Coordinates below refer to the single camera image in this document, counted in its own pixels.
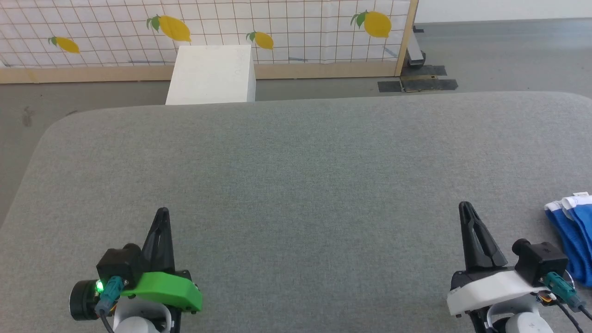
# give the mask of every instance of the white pedestal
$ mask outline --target white pedestal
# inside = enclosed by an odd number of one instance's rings
[[[254,101],[250,45],[179,48],[166,105]]]

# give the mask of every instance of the green plastic bracket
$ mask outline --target green plastic bracket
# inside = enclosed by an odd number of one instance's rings
[[[144,273],[135,289],[121,292],[121,297],[134,295],[183,312],[201,311],[202,296],[197,286],[191,280],[163,272]]]

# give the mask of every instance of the folded towel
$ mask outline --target folded towel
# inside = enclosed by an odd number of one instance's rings
[[[582,284],[592,286],[592,197],[566,197],[545,205],[545,213],[559,231],[568,271]]]

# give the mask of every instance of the green led light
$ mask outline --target green led light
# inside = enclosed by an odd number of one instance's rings
[[[96,292],[97,292],[97,293],[99,293],[99,294],[100,294],[100,293],[102,293],[102,292],[103,292],[103,290],[105,290],[105,289],[103,288],[103,282],[101,282],[100,280],[97,280],[97,281],[96,281],[96,285],[95,285],[95,289],[96,289]]]

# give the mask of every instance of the black cable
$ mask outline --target black cable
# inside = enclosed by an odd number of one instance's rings
[[[582,329],[580,328],[580,324],[578,324],[578,321],[575,320],[575,318],[570,314],[569,311],[567,311],[567,309],[565,308],[565,306],[563,306],[563,304],[561,304],[559,302],[559,300],[554,300],[553,302],[557,306],[559,306],[559,308],[563,311],[563,313],[565,313],[565,315],[571,321],[571,323],[574,324],[575,328],[578,330],[578,333],[584,333],[584,331],[582,331]]]
[[[109,333],[115,333],[115,332],[113,332],[113,329],[111,328],[111,325],[109,325],[109,322],[107,321],[107,317],[105,316],[105,311],[104,310],[99,311],[99,317],[101,317],[101,321],[103,322],[103,325],[105,325],[105,328],[107,329],[107,332],[109,332]]]
[[[582,313],[585,314],[586,317],[588,317],[588,319],[592,321],[592,315],[590,314],[590,312],[588,312],[588,310],[586,310],[586,308],[583,305],[580,305],[580,310],[582,310]]]

